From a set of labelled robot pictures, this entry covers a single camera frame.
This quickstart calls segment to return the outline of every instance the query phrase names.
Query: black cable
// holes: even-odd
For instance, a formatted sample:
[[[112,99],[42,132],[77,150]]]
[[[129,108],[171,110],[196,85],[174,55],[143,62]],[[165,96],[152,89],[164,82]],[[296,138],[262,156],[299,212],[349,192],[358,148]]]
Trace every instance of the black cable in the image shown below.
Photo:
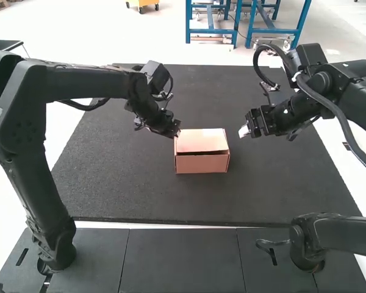
[[[259,68],[259,65],[258,65],[259,55],[261,54],[261,52],[269,50],[269,49],[277,52],[277,54],[282,59],[285,67],[288,69],[288,71],[290,72],[290,74],[292,76],[295,74],[295,71],[293,69],[293,64],[292,64],[291,59],[286,56],[285,52],[280,47],[278,47],[276,45],[273,45],[273,44],[263,44],[263,45],[260,45],[256,49],[256,51],[254,53],[254,57],[253,57],[254,70],[255,70],[256,74],[266,84],[270,85],[271,87],[274,87],[274,88],[278,89],[278,88],[280,88],[280,86],[278,84],[276,84],[275,82],[273,82],[271,79],[267,78],[266,75],[264,75],[263,72],[261,72],[261,70]]]
[[[359,145],[357,144],[354,134],[350,128],[350,124],[348,124],[348,120],[343,111],[333,102],[321,96],[319,93],[312,90],[305,82],[303,78],[303,74],[298,74],[296,76],[296,81],[298,87],[307,94],[310,98],[318,101],[325,108],[329,109],[338,119],[340,126],[342,127],[342,131],[346,138],[348,145],[350,146],[351,152],[357,157],[357,159],[366,167],[366,153],[361,150]]]
[[[89,111],[95,110],[95,109],[105,105],[105,103],[107,103],[109,100],[110,100],[110,98],[99,99],[99,100],[97,100],[96,103],[93,103],[91,105],[82,105],[82,104],[79,104],[75,101],[72,101],[71,99],[69,99],[68,101],[59,101],[59,102],[62,103],[62,104],[65,104],[67,106],[74,107],[77,110],[82,110],[82,111],[89,112]]]
[[[234,21],[236,21],[236,19],[232,16],[232,15],[230,15],[230,14],[228,14]],[[244,39],[246,39],[246,37],[244,37],[240,32],[239,32],[239,30],[237,30],[237,33],[239,34],[239,35],[241,35]]]
[[[172,75],[169,72],[168,72],[168,74],[170,75],[170,90],[167,93],[167,98],[171,94],[172,89],[173,89],[173,78],[172,78]]]

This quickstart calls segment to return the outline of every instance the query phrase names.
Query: floor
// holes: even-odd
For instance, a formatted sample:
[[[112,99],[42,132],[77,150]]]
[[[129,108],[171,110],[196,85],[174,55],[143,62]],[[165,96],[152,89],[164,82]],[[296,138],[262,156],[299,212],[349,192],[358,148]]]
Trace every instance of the floor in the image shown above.
[[[186,45],[183,0],[162,0],[160,11],[148,8],[144,15],[139,15],[135,9],[128,10],[122,0],[105,0],[100,5],[95,5],[95,1],[92,5],[89,3],[81,0],[16,3],[0,11],[0,38],[23,40],[34,58],[70,63],[102,65],[143,63],[153,59],[177,64],[252,65],[253,52],[243,47],[245,40],[242,37],[239,37],[239,47],[235,50],[229,45]],[[295,23],[302,4],[303,1],[299,0],[284,1],[277,25],[288,27]],[[366,0],[358,3],[351,0],[313,1],[300,43],[320,43],[330,62],[366,59],[366,16],[363,13],[366,13]],[[259,18],[256,24],[261,25]],[[205,26],[206,20],[193,25]],[[232,21],[216,25],[231,27]],[[248,20],[242,20],[240,32],[243,35],[247,26]],[[21,49],[15,52],[24,56]],[[281,66],[276,57],[269,56],[260,58],[260,64]],[[82,115],[82,112],[61,104],[48,105],[45,147],[50,168],[58,160]],[[342,145],[344,137],[335,120],[319,120],[314,126],[366,216],[366,170]],[[366,132],[358,126],[352,127],[366,151]],[[127,228],[128,224],[79,222],[77,226]],[[153,225],[130,227],[154,228]],[[0,168],[0,268],[24,228],[24,211]],[[366,277],[366,258],[358,256],[357,259]]]

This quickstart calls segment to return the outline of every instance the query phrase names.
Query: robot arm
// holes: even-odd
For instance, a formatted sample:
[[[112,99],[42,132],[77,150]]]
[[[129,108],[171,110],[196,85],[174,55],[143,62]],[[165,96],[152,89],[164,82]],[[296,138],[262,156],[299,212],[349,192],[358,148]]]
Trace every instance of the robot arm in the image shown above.
[[[282,57],[290,86],[298,91],[286,98],[279,86],[257,66],[261,51],[274,49]],[[278,47],[259,47],[254,66],[262,78],[268,104],[251,109],[239,131],[243,137],[287,136],[298,133],[319,117],[339,119],[352,151],[366,166],[347,119],[366,130],[366,60],[328,64],[319,44],[300,45],[285,55]],[[324,267],[328,250],[348,251],[366,256],[366,218],[338,214],[307,214],[296,217],[290,228],[290,257],[301,270],[317,272]]]
[[[170,79],[167,69],[148,62],[141,71],[24,60],[0,52],[0,164],[27,213],[39,246],[42,273],[60,271],[74,260],[73,219],[63,205],[45,157],[46,104],[79,98],[123,98],[137,126],[173,138],[180,121],[159,107]],[[67,101],[75,106],[74,101]]]

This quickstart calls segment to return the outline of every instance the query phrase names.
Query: yellow cart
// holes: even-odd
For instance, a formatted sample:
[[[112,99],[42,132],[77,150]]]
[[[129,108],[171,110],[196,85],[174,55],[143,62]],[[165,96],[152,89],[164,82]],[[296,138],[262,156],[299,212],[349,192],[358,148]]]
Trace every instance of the yellow cart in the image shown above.
[[[147,5],[154,5],[155,10],[159,10],[159,0],[126,0],[127,8],[130,8],[130,4],[137,6],[140,14],[144,13],[143,7]]]

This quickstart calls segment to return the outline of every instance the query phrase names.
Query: cardboard box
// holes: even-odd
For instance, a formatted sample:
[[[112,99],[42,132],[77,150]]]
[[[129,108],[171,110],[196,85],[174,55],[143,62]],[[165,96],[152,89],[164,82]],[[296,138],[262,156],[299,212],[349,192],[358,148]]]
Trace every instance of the cardboard box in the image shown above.
[[[229,147],[225,130],[182,129],[174,140],[175,171],[182,173],[226,173]]]

